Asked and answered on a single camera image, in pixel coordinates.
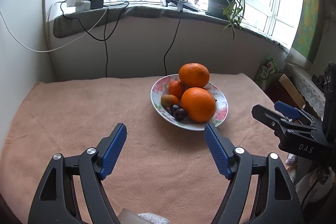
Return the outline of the left white gloved hand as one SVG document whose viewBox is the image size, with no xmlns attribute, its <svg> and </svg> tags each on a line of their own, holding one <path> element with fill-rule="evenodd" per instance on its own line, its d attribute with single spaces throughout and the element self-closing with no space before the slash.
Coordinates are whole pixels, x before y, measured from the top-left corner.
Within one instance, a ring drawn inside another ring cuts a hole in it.
<svg viewBox="0 0 336 224">
<path fill-rule="evenodd" d="M 152 224 L 169 224 L 169 220 L 163 216 L 154 213 L 138 213 L 138 216 Z"/>
</svg>

